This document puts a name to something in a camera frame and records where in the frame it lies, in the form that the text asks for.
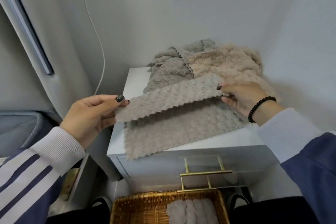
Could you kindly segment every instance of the white cabinet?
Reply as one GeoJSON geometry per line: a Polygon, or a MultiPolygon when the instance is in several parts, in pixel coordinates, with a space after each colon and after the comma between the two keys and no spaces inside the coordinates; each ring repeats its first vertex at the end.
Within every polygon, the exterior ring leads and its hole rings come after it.
{"type": "MultiPolygon", "coordinates": [[[[149,79],[148,68],[131,68],[126,81],[126,99],[142,94],[149,79]]],[[[179,190],[180,174],[186,172],[232,170],[228,174],[209,175],[212,187],[248,185],[260,173],[278,162],[255,133],[251,124],[243,129],[200,140],[194,143],[134,159],[127,160],[124,149],[123,124],[116,124],[107,155],[133,192],[179,190]]],[[[206,175],[183,177],[185,188],[207,187],[206,175]]]]}

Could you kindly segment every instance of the wicker basket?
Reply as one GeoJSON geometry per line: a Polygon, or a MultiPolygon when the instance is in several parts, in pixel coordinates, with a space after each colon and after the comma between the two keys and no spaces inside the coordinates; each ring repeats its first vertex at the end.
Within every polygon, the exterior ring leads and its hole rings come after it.
{"type": "Polygon", "coordinates": [[[147,192],[120,197],[113,203],[110,224],[169,224],[167,205],[177,199],[209,198],[216,209],[220,224],[229,224],[221,193],[217,189],[199,191],[147,192]]]}

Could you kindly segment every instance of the gold drawer handle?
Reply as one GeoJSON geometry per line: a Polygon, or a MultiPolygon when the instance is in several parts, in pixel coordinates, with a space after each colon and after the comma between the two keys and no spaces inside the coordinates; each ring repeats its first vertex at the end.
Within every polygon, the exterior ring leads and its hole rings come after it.
{"type": "Polygon", "coordinates": [[[215,174],[230,174],[232,173],[232,170],[225,170],[223,166],[223,162],[221,160],[220,156],[217,156],[217,160],[219,163],[219,166],[221,168],[220,171],[209,171],[209,172],[190,172],[188,163],[187,163],[187,158],[184,158],[184,165],[185,165],[185,173],[180,174],[181,177],[181,187],[182,190],[178,190],[177,192],[187,192],[187,191],[200,191],[200,190],[209,190],[209,189],[216,189],[212,188],[209,180],[209,175],[215,175],[215,174]],[[184,189],[184,184],[183,184],[183,176],[194,176],[194,175],[206,175],[207,180],[208,180],[208,188],[197,188],[197,189],[184,189]]]}

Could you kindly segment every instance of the black bead bracelet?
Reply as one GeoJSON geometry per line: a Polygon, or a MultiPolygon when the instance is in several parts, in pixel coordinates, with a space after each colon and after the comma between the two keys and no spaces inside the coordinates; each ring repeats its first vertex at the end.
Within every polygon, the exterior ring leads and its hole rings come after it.
{"type": "Polygon", "coordinates": [[[248,119],[249,119],[249,122],[251,123],[254,123],[255,121],[252,119],[252,115],[254,114],[255,110],[258,109],[258,107],[263,103],[263,102],[266,102],[267,100],[273,100],[273,101],[277,101],[275,97],[265,97],[263,98],[262,100],[260,100],[258,103],[256,103],[256,105],[252,108],[252,110],[250,111],[249,113],[249,116],[248,116],[248,119]]]}

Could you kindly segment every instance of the black nail polish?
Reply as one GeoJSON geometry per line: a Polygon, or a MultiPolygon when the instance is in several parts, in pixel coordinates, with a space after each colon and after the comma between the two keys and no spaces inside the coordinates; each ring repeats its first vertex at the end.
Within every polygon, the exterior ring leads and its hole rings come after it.
{"type": "Polygon", "coordinates": [[[121,101],[125,99],[125,97],[123,95],[120,95],[120,96],[117,96],[115,99],[118,103],[120,103],[121,101]]]}

